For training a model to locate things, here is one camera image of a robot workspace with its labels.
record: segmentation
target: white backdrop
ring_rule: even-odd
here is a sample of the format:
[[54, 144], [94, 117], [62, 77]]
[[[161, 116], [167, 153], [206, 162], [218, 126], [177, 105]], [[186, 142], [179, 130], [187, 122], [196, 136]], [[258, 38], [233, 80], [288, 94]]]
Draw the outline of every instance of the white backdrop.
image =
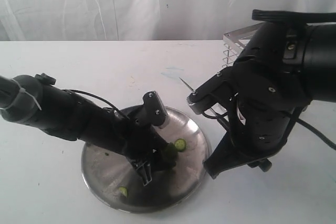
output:
[[336, 12], [336, 0], [0, 0], [0, 40], [221, 39], [254, 8]]

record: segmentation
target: black cable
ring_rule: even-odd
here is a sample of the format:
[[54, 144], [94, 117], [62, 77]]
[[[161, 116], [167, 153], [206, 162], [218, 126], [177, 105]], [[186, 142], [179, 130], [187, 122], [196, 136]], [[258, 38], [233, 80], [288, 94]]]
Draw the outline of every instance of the black cable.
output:
[[96, 98], [106, 104], [108, 104], [109, 106], [111, 106], [111, 108], [113, 108], [115, 111], [117, 111], [120, 115], [122, 115], [124, 118], [128, 119], [129, 120], [129, 117], [126, 116], [124, 113], [122, 113], [116, 106], [114, 106], [112, 103], [110, 103], [109, 101], [105, 100], [104, 98], [102, 97], [99, 97], [95, 94], [91, 94], [91, 93], [88, 93], [88, 92], [85, 92], [85, 91], [81, 91], [81, 90], [75, 90], [75, 89], [70, 89], [70, 91], [74, 92], [74, 93], [79, 93], [79, 94], [85, 94], [85, 95], [88, 95], [90, 97], [93, 97], [93, 98]]
[[[282, 112], [284, 115], [286, 115], [287, 117], [292, 119], [292, 114], [283, 111]], [[312, 133], [314, 133], [316, 136], [318, 136], [322, 141], [324, 141], [324, 143], [326, 143], [330, 148], [332, 148], [333, 150], [336, 150], [336, 144], [334, 142], [332, 142], [329, 138], [327, 138], [322, 132], [320, 132], [317, 128], [313, 127], [312, 125], [310, 125], [309, 123], [305, 122], [302, 119], [295, 119], [296, 122], [298, 122], [299, 124], [301, 124], [303, 127], [309, 129]]]
[[217, 120], [217, 119], [222, 119], [222, 118], [226, 117], [227, 116], [227, 112], [225, 112], [224, 114], [221, 114], [221, 115], [219, 114], [217, 116], [208, 115], [205, 112], [203, 112], [202, 115], [204, 115], [206, 118]]

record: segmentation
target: metal plate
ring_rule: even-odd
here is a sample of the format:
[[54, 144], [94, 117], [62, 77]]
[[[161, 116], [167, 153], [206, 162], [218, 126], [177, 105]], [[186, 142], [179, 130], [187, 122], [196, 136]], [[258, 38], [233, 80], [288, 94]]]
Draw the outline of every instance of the metal plate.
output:
[[[177, 205], [188, 197], [204, 179], [203, 161], [209, 156], [207, 140], [197, 124], [187, 115], [166, 108], [170, 121], [156, 131], [168, 142], [183, 138], [187, 149], [179, 153], [177, 165], [153, 174], [143, 186], [124, 156], [86, 144], [82, 153], [82, 174], [92, 193], [106, 205], [126, 212], [154, 212]], [[128, 189], [123, 196], [119, 187]]]

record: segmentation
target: screw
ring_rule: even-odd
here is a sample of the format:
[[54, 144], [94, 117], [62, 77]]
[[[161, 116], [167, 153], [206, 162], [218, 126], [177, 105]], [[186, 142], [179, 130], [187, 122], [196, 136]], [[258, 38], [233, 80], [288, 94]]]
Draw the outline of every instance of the screw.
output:
[[276, 92], [275, 88], [272, 88], [272, 87], [269, 87], [269, 88], [268, 88], [268, 91], [269, 91], [269, 92], [272, 92], [272, 93], [275, 93], [275, 92]]
[[293, 50], [295, 48], [295, 44], [289, 44], [287, 49], [288, 50]]

